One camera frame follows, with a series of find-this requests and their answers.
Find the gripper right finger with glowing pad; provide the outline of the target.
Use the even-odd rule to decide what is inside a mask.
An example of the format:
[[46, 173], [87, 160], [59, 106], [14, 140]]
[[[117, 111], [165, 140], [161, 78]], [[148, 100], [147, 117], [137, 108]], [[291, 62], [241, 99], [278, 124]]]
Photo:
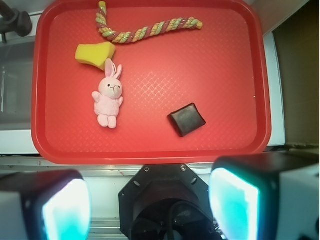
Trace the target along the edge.
[[209, 177], [209, 203], [229, 240], [317, 240], [320, 157], [263, 152], [222, 156]]

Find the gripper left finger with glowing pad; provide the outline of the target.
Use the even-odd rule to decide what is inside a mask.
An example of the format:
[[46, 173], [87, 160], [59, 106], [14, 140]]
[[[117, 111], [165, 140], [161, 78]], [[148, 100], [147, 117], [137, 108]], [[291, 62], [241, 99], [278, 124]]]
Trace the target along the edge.
[[0, 176], [2, 240], [86, 240], [91, 219], [89, 186], [76, 170]]

